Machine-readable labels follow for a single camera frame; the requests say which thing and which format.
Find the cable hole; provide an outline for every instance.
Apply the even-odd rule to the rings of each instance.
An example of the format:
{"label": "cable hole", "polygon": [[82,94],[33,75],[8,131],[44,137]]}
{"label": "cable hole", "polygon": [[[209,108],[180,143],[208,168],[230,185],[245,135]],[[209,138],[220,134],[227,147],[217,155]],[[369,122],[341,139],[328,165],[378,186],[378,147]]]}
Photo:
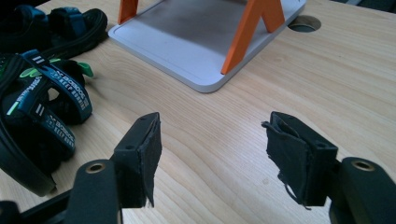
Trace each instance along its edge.
{"label": "cable hole", "polygon": [[318,30],[321,26],[320,20],[312,16],[297,16],[288,27],[296,32],[311,33]]}

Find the wood grain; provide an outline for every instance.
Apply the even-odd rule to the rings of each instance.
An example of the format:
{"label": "wood grain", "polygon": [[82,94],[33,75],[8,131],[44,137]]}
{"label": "wood grain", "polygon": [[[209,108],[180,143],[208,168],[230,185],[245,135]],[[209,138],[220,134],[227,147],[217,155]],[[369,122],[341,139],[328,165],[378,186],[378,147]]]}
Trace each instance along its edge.
{"label": "wood grain", "polygon": [[[139,9],[150,1],[139,2]],[[101,8],[110,28],[117,1],[51,0],[41,6]],[[307,211],[277,179],[261,122],[289,113],[396,180],[396,15],[308,0],[313,33],[285,29],[219,91],[202,94],[108,39],[77,56],[89,63],[92,116],[72,127],[74,158],[53,174],[58,190],[40,198],[0,172],[0,199],[22,211],[70,189],[87,161],[108,159],[134,121],[158,111],[163,154],[154,208],[124,210],[125,223],[330,223],[329,202]]]}

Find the black sandal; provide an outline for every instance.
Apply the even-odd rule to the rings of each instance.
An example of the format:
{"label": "black sandal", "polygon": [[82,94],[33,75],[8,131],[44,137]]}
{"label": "black sandal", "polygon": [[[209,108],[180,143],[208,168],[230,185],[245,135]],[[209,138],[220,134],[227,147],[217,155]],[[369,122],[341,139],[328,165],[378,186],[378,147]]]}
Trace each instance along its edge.
{"label": "black sandal", "polygon": [[[50,174],[75,151],[66,125],[92,112],[83,77],[92,71],[75,61],[50,62],[36,50],[3,54],[0,61],[0,168],[44,196],[56,186]],[[58,95],[51,99],[49,90]]]}
{"label": "black sandal", "polygon": [[22,5],[0,22],[0,52],[38,49],[46,58],[69,59],[95,48],[107,37],[107,16],[97,8],[80,13],[75,7],[43,11]]}

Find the clamp jaw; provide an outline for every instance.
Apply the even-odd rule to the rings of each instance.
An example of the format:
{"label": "clamp jaw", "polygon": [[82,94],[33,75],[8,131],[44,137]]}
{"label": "clamp jaw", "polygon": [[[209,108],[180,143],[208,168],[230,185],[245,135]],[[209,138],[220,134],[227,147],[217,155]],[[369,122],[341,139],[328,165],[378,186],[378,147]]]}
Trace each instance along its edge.
{"label": "clamp jaw", "polygon": [[361,158],[338,161],[334,144],[287,114],[273,112],[262,127],[268,156],[295,202],[323,206],[329,197],[332,223],[396,220],[396,185],[379,165]]}
{"label": "clamp jaw", "polygon": [[154,206],[154,174],[162,153],[160,114],[139,118],[110,160],[82,165],[74,186],[23,213],[0,202],[0,223],[122,223],[122,208]]}

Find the orange bracket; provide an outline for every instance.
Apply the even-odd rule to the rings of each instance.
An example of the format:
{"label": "orange bracket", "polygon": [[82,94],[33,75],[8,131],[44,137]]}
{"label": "orange bracket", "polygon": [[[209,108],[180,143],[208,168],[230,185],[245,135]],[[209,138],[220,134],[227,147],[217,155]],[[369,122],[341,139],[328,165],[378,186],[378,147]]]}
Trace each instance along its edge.
{"label": "orange bracket", "polygon": [[139,0],[120,0],[119,25],[136,15],[138,2]]}
{"label": "orange bracket", "polygon": [[[136,15],[137,4],[138,0],[120,0],[119,24],[123,24]],[[247,6],[239,22],[233,43],[221,68],[223,75],[233,70],[244,59],[260,18],[264,20],[265,27],[269,33],[279,28],[285,22],[280,0],[247,1]]]}

